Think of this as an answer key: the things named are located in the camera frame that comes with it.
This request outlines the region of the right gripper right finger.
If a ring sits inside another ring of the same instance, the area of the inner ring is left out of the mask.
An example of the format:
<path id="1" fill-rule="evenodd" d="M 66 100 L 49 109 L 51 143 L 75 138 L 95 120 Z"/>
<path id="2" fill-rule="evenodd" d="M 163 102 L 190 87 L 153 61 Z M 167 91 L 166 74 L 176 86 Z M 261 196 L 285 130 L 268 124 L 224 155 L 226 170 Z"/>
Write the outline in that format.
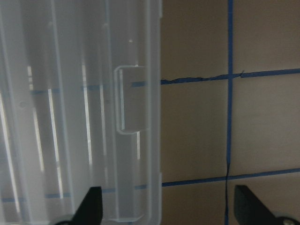
<path id="1" fill-rule="evenodd" d="M 240 225 L 298 225 L 294 218 L 276 217 L 246 185 L 234 189 L 234 216 Z"/>

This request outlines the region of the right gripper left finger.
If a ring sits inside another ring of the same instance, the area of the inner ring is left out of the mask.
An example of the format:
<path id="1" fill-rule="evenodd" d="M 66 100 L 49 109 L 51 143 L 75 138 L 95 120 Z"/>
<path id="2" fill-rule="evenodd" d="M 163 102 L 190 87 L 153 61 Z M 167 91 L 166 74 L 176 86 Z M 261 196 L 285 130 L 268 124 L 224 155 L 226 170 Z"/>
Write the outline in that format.
<path id="1" fill-rule="evenodd" d="M 103 219 L 102 188 L 90 187 L 75 214 L 59 219 L 56 225 L 100 225 Z"/>

